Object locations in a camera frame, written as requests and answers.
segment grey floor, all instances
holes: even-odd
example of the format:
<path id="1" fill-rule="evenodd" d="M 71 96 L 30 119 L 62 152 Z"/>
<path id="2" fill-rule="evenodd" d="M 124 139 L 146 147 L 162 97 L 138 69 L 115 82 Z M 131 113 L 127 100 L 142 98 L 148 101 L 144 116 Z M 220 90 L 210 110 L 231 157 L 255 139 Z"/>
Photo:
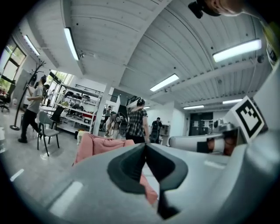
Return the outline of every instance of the grey floor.
<path id="1" fill-rule="evenodd" d="M 6 150 L 0 153 L 0 160 L 9 178 L 19 170 L 24 170 L 13 183 L 39 202 L 44 192 L 61 179 L 67 169 L 71 169 L 77 152 L 77 140 L 70 133 L 60 132 L 58 135 L 60 149 L 57 147 L 56 138 L 51 139 L 48 157 L 43 140 L 39 141 L 39 151 L 37 150 L 37 133 L 33 132 L 31 127 L 28 127 L 27 132 L 28 143 L 18 142 L 21 131 L 9 128 L 9 125 L 14 123 L 15 110 L 1 113 L 0 116 L 2 115 L 6 121 L 7 142 Z M 20 125 L 21 115 L 18 117 L 17 126 Z"/>

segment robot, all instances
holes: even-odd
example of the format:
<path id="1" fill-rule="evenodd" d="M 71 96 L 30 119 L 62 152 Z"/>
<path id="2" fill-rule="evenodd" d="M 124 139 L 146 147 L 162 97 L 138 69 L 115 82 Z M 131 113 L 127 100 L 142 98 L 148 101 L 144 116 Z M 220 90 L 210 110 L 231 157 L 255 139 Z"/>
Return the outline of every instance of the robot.
<path id="1" fill-rule="evenodd" d="M 249 97 L 244 97 L 221 119 L 214 122 L 215 134 L 190 137 L 171 137 L 171 147 L 202 153 L 227 153 L 225 139 L 234 139 L 232 145 L 250 143 L 263 129 L 265 122 Z"/>

